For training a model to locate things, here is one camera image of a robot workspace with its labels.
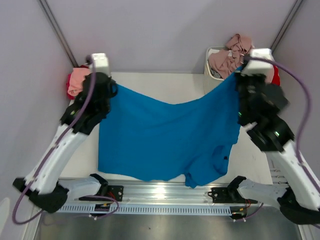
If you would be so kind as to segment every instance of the pink towel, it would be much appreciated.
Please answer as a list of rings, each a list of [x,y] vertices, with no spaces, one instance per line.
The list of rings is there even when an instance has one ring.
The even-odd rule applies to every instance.
[[[225,45],[231,49],[232,56],[228,56],[229,51],[222,49],[218,53],[212,53],[209,58],[209,65],[226,79],[232,72],[242,65],[243,55],[247,54],[253,47],[251,38],[248,36],[234,35]]]
[[[68,74],[68,77],[67,77],[67,81],[66,81],[66,96],[70,99],[70,100],[74,100],[75,99],[75,96],[71,96],[69,93],[68,93],[68,90],[69,90],[69,86],[70,86],[70,78],[71,78],[71,73]]]
[[[74,68],[70,76],[68,94],[70,94],[71,96],[77,96],[80,92],[82,92],[82,82],[90,73],[90,69],[88,68]]]

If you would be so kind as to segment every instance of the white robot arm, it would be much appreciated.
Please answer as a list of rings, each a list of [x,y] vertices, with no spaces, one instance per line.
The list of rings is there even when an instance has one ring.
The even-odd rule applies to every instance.
[[[61,118],[57,132],[42,157],[52,151],[49,158],[41,166],[35,177],[35,173],[41,165],[41,161],[24,178],[16,178],[13,186],[22,192],[30,183],[26,195],[29,200],[39,208],[54,213],[59,210],[66,201],[72,201],[88,195],[99,194],[103,196],[108,187],[108,182],[97,174],[91,174],[88,178],[65,181],[58,180],[67,162],[91,133],[93,128],[107,117],[110,112],[110,98],[117,94],[116,82],[111,79],[109,61],[105,53],[91,55],[95,65],[95,85],[92,97],[83,114],[76,124],[69,129],[58,145],[57,139],[75,119],[77,113],[84,105],[87,98],[92,74],[86,76],[83,81],[83,91],[76,97]]]
[[[294,134],[278,113],[288,104],[282,89],[265,84],[265,76],[273,66],[261,60],[273,61],[270,49],[254,49],[243,69],[235,73],[239,92],[238,123],[255,124],[247,131],[253,143],[266,153],[287,180],[288,187],[265,185],[243,176],[228,186],[229,194],[252,199],[279,209],[296,224],[320,224],[320,181],[302,154],[296,154]]]

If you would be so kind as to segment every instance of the wall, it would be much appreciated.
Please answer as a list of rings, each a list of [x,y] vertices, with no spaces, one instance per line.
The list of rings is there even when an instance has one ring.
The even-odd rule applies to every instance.
[[[319,0],[306,0],[274,53],[278,62],[289,67],[303,79],[312,95],[312,113],[303,134],[301,151],[318,178],[320,178],[318,157],[320,137],[319,12]],[[282,116],[296,133],[306,105],[305,96],[296,81],[283,73],[280,76],[281,85],[291,103]]]
[[[11,201],[0,240],[19,240],[26,226],[11,220],[19,196],[12,183],[32,170],[51,142],[67,105],[72,67],[36,0],[1,1],[0,29],[0,202]],[[30,213],[24,200],[18,219]]]
[[[203,73],[205,51],[236,33],[270,47],[295,0],[48,0],[78,63],[115,72]]]

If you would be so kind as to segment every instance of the red cloth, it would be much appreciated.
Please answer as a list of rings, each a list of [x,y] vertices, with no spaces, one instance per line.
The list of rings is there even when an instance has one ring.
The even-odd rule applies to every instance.
[[[280,86],[279,69],[276,66],[273,66],[273,69],[274,69],[274,75],[271,83]]]
[[[66,80],[66,96],[67,96],[70,100],[74,100],[75,97],[74,97],[74,96],[71,96],[71,95],[68,93],[68,89],[69,89],[69,86],[70,86],[70,77],[71,77],[71,73],[68,74],[68,77],[67,77],[67,80]]]
[[[86,65],[81,65],[79,68],[88,69],[89,67],[87,67]],[[70,100],[74,100],[75,97],[74,97],[74,96],[71,96],[71,95],[68,93],[68,89],[69,89],[69,86],[70,86],[70,77],[71,77],[71,73],[68,74],[68,77],[67,77],[67,79],[66,79],[66,96],[67,96]]]

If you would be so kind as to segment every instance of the purple cable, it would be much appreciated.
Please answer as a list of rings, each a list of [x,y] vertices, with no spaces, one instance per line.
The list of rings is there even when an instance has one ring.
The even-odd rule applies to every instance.
[[[120,208],[119,202],[117,200],[111,198],[111,197],[108,197],[108,196],[88,195],[86,197],[89,197],[89,198],[92,198],[92,199],[107,199],[107,200],[113,201],[116,204],[116,209],[115,210],[113,210],[111,212],[108,212],[108,213],[106,213],[106,214],[104,214],[102,216],[95,216],[94,219],[103,219],[103,218],[105,218],[107,216],[110,216],[110,215],[114,214]]]
[[[91,63],[92,63],[92,79],[90,82],[90,87],[89,87],[89,91],[88,91],[88,95],[83,103],[83,106],[81,107],[81,109],[79,110],[79,112],[77,113],[77,115],[75,116],[74,120],[71,122],[71,124],[63,131],[63,133],[61,133],[61,135],[58,137],[58,139],[55,141],[54,146],[52,148],[50,148],[50,150],[47,152],[47,154],[44,156],[44,158],[42,159],[42,161],[39,164],[39,167],[37,168],[37,170],[35,171],[34,175],[33,175],[33,179],[36,179],[37,176],[39,175],[41,169],[43,168],[43,166],[45,165],[45,163],[47,162],[48,158],[50,157],[50,155],[53,153],[53,151],[59,146],[60,141],[62,140],[62,138],[66,135],[66,133],[77,123],[77,121],[80,119],[80,117],[82,116],[82,114],[84,113],[87,105],[89,104],[89,101],[92,97],[92,94],[94,92],[94,88],[95,88],[95,83],[96,83],[96,66],[95,66],[95,62],[92,59],[91,56],[89,56],[91,59]],[[13,208],[13,212],[12,212],[12,221],[17,224],[17,225],[23,225],[26,223],[31,222],[32,220],[34,220],[36,217],[38,217],[43,210],[41,210],[40,212],[38,212],[36,215],[32,216],[30,219],[25,220],[25,221],[18,221],[17,220],[17,211],[18,211],[18,207],[23,199],[23,197],[25,196],[26,192],[30,189],[31,185],[33,184],[34,180],[31,180],[29,182],[29,184],[24,188],[24,190],[22,191],[22,193],[20,194],[18,200],[16,201],[14,208]]]
[[[310,181],[312,182],[314,187],[317,189],[317,191],[320,193],[320,186],[318,185],[316,180],[313,178],[313,176],[311,175],[309,170],[304,166],[304,161],[302,160],[302,157],[301,157],[301,154],[300,154],[301,136],[302,136],[302,133],[303,133],[303,131],[305,129],[306,123],[307,123],[307,121],[309,119],[310,112],[311,112],[311,104],[312,104],[311,95],[309,93],[309,90],[308,90],[307,86],[304,84],[302,79],[297,77],[292,71],[290,71],[288,68],[286,68],[284,65],[282,65],[280,63],[277,63],[277,62],[272,61],[272,60],[264,59],[264,58],[259,58],[259,57],[245,56],[244,58],[246,60],[261,61],[261,62],[265,62],[265,63],[272,64],[274,66],[277,66],[279,69],[282,69],[283,71],[285,71],[286,73],[291,75],[300,84],[300,86],[302,87],[302,89],[304,91],[304,94],[305,94],[305,97],[306,97],[306,109],[305,109],[305,112],[303,114],[303,118],[301,120],[301,123],[300,123],[298,131],[297,131],[295,154],[296,154],[296,157],[297,157],[297,159],[298,159],[298,161],[300,163],[300,166],[302,167],[303,171],[308,176],[308,178],[310,179]]]

